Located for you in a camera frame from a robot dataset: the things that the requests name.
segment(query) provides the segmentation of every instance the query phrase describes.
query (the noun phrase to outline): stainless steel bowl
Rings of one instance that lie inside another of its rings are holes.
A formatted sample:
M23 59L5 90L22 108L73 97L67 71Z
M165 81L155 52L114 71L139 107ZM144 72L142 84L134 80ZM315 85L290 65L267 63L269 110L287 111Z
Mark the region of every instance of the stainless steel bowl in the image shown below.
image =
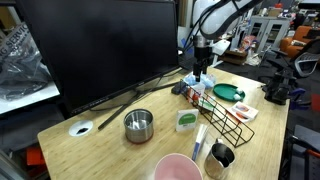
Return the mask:
M153 135L153 116L146 109L135 109L124 118L124 126L129 141L144 143Z

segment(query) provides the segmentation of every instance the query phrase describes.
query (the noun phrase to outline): black monitor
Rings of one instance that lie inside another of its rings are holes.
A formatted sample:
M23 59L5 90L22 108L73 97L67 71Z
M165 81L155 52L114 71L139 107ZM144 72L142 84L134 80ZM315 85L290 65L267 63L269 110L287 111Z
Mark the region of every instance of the black monitor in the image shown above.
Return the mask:
M72 115L179 67L173 1L17 5Z

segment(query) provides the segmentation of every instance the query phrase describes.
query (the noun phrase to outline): green lid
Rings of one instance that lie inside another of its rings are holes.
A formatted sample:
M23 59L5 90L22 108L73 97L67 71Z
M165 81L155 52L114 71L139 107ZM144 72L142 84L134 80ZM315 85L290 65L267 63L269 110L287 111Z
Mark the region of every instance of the green lid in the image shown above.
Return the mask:
M235 100L234 95L237 94L237 86L231 85L231 84L216 84L213 88L213 93L226 101L236 102L236 101L242 101L244 97L246 97L246 94L242 92L239 94L241 97L240 100Z

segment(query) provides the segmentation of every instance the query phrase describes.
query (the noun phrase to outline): dish rack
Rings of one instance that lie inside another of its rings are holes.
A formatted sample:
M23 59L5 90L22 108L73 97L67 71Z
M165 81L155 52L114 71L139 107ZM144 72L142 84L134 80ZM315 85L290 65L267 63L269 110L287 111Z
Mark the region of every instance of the dish rack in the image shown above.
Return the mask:
M199 112L210 122L210 124L215 127L215 129L217 129L235 148L249 142L254 136L255 133L249 126L232 117L226 108L212 99L207 93L204 93L200 97L200 93L195 91L188 84L182 82L180 83L180 90L181 94L195 108L197 108Z

